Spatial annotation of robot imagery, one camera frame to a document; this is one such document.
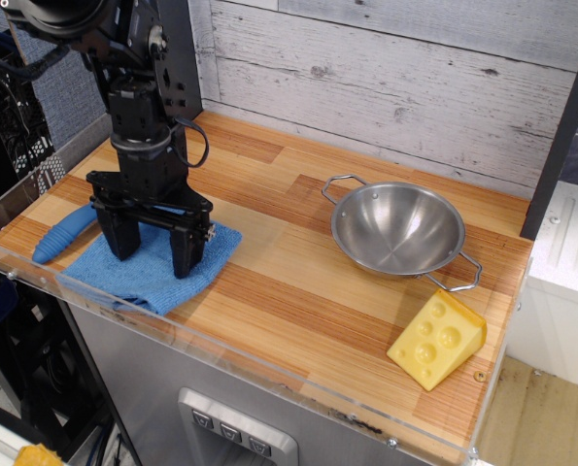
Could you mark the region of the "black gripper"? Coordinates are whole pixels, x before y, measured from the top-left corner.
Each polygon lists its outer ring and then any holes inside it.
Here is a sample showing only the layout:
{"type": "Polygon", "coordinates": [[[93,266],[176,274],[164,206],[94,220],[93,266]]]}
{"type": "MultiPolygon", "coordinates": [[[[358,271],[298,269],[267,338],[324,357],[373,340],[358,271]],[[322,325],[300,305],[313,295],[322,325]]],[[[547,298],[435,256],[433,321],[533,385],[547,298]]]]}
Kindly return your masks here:
{"type": "Polygon", "coordinates": [[[116,171],[86,175],[92,207],[111,252],[119,260],[127,259],[140,247],[140,226],[155,226],[169,232],[175,277],[187,277],[202,260],[213,231],[213,204],[187,181],[189,171],[206,159],[191,162],[185,143],[144,152],[132,145],[116,149],[116,171]]]}

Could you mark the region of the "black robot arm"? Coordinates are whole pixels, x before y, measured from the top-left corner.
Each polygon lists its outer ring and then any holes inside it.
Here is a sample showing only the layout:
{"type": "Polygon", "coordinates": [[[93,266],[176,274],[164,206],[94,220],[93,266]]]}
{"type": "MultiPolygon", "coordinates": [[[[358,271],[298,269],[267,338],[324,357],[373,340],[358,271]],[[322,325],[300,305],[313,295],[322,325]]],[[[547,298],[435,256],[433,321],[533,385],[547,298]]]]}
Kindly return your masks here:
{"type": "Polygon", "coordinates": [[[202,130],[194,122],[197,73],[184,63],[192,51],[187,8],[159,1],[2,1],[0,8],[19,29],[55,45],[19,75],[36,79],[75,50],[96,79],[119,168],[86,179],[113,255],[131,256],[141,224],[152,225],[169,233],[175,276],[187,276],[213,230],[212,203],[187,183],[207,160],[187,155],[187,129],[202,130]]]}

